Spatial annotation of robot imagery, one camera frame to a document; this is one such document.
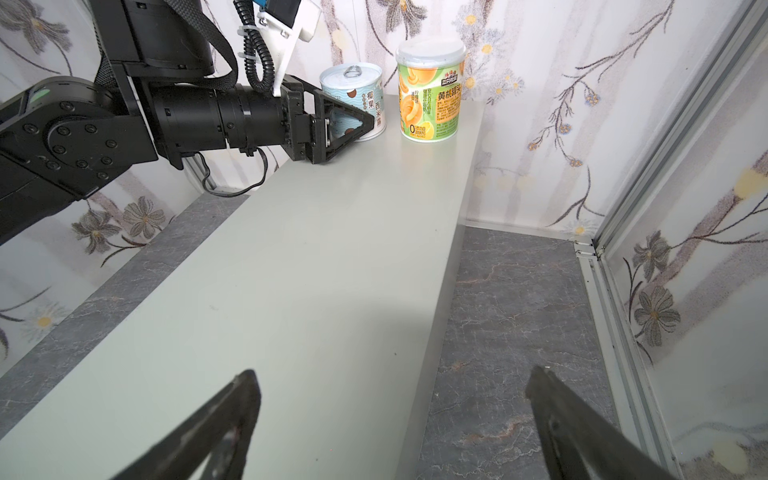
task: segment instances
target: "floral wallpaper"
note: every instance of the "floral wallpaper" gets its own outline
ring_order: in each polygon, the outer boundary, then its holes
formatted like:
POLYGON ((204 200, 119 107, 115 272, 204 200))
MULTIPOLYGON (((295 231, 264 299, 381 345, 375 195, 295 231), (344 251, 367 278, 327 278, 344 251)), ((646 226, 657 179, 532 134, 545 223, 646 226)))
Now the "floral wallpaper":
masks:
MULTIPOLYGON (((592 235, 653 147, 740 2, 717 0, 316 0, 315 38, 289 73, 319 83, 342 62, 382 67, 418 35, 468 49, 462 96, 486 104, 469 216, 592 235)), ((226 2, 209 2, 234 25, 226 2)), ((236 49, 241 39, 225 31, 236 49)))
POLYGON ((768 475, 768 43, 607 252, 686 478, 768 475))
MULTIPOLYGON (((92 79, 99 58, 87 3, 0 0, 0 101, 55 75, 92 79)), ((0 375, 198 195, 167 162, 137 165, 1 245, 0 375)))

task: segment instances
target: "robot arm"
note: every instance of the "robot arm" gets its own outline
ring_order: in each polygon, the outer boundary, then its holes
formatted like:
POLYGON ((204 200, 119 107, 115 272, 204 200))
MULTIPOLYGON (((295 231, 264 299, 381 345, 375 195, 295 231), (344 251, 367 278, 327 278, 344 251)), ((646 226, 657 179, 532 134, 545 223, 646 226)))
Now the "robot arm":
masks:
POLYGON ((373 116, 286 75, 296 42, 319 19, 311 0, 235 0, 243 20, 249 86, 200 0, 92 2, 102 49, 95 82, 47 78, 0 105, 0 244, 71 202, 88 198, 132 164, 158 154, 181 170, 199 151, 280 145, 295 161, 328 161, 373 129, 373 116), (210 78, 213 45, 232 71, 210 78), (256 63, 263 66, 258 78, 256 63), (304 92, 315 113, 304 111, 304 92), (333 109, 361 120, 329 134, 333 109))

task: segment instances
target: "nutrition label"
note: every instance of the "nutrition label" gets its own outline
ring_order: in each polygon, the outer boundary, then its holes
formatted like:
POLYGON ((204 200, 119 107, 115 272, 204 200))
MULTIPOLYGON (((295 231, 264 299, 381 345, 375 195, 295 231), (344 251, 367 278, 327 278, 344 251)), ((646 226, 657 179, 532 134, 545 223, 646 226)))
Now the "nutrition label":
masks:
POLYGON ((437 96, 435 121, 438 124, 449 121, 458 115, 462 101, 462 86, 456 85, 450 90, 441 91, 437 96))
POLYGON ((435 133, 439 137, 448 136, 456 131, 457 125, 458 125, 458 117, 454 117, 446 122, 437 124, 437 129, 435 133))

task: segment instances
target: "table surface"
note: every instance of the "table surface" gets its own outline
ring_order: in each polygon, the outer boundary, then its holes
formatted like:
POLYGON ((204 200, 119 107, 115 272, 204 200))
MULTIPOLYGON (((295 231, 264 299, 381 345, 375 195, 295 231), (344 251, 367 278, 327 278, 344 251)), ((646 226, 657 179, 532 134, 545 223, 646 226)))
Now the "table surface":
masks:
POLYGON ((420 144, 397 108, 281 168, 0 441, 0 477, 110 478, 244 369, 244 478, 395 476, 482 119, 420 144))
POLYGON ((0 439, 248 198, 201 194, 0 376, 0 439))

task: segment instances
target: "black strap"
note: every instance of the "black strap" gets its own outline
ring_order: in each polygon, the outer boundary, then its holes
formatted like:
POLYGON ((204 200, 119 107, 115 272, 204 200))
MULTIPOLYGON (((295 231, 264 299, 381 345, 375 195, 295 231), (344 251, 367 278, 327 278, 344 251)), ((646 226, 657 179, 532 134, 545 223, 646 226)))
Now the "black strap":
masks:
POLYGON ((101 39, 98 36, 98 29, 94 23, 94 33, 96 34, 96 45, 98 45, 98 51, 101 54, 101 60, 99 61, 98 70, 96 71, 96 78, 94 83, 104 88, 117 88, 118 82, 114 79, 114 72, 112 71, 112 65, 109 64, 107 55, 104 55, 104 49, 101 47, 101 39))
POLYGON ((197 31, 205 40, 213 45, 224 60, 227 61, 232 69, 228 74, 215 78, 203 78, 191 82, 199 87, 215 88, 216 90, 227 90, 237 83, 237 58, 232 51, 232 46, 221 34, 216 25, 195 5, 193 0, 165 0, 171 9, 176 12, 184 21, 197 31))

